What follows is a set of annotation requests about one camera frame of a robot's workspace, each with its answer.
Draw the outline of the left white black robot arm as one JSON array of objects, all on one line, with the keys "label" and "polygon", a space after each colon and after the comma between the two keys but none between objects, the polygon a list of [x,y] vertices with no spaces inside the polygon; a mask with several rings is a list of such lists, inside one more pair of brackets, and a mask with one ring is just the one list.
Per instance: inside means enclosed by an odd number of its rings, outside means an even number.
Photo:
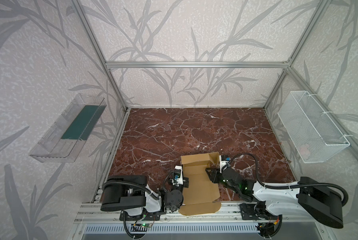
[{"label": "left white black robot arm", "polygon": [[162,189],[158,193],[147,184],[148,177],[110,176],[103,184],[103,197],[100,210],[103,212],[125,211],[128,216],[143,214],[163,215],[175,212],[184,202],[183,190],[189,187],[186,177],[168,177],[171,190]]}]

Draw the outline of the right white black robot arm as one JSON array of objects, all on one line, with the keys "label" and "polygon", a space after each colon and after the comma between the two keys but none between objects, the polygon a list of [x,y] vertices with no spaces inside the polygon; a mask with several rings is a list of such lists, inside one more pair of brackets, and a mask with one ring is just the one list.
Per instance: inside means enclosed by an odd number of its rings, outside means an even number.
[{"label": "right white black robot arm", "polygon": [[266,184],[246,180],[232,168],[207,168],[206,173],[212,183],[233,190],[244,201],[239,205],[243,220],[275,221],[284,216],[304,216],[331,228],[344,227],[342,208],[348,196],[339,194],[335,185],[308,177],[293,183]]}]

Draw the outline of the brown cardboard box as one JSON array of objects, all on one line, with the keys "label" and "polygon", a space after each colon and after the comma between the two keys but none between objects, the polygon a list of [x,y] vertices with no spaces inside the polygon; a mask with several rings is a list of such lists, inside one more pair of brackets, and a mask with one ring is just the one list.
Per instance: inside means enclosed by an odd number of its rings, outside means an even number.
[{"label": "brown cardboard box", "polygon": [[206,168],[217,165],[219,153],[205,153],[181,157],[184,176],[189,178],[189,187],[184,188],[184,204],[179,212],[184,216],[213,214],[220,210],[220,190],[206,173]]}]

